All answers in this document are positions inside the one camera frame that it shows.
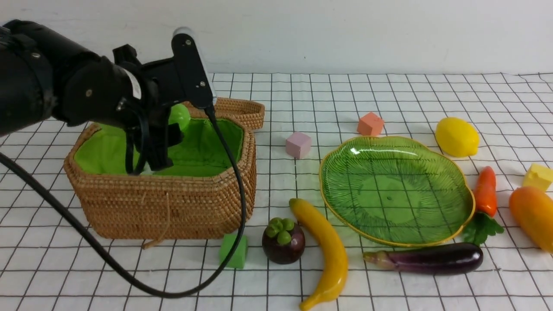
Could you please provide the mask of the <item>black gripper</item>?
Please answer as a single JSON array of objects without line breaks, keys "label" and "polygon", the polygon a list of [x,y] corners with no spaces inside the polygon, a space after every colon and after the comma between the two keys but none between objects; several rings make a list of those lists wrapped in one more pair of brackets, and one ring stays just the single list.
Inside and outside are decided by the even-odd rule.
[{"label": "black gripper", "polygon": [[168,121],[174,104],[160,102],[158,81],[146,73],[133,47],[126,44],[115,48],[113,56],[115,65],[126,74],[131,86],[131,91],[116,107],[117,112],[126,115],[123,122],[126,172],[142,173],[146,165],[152,171],[171,167],[173,161],[168,150],[184,138],[179,124]]}]

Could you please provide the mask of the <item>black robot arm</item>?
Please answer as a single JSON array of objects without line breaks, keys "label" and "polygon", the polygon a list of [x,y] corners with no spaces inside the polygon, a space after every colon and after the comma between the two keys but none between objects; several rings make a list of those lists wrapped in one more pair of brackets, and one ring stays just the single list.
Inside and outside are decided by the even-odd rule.
[{"label": "black robot arm", "polygon": [[130,46],[112,62],[47,26],[15,19],[1,26],[0,67],[2,136],[51,117],[69,127],[96,122],[123,131],[129,175],[173,165],[168,148],[182,133]]}]

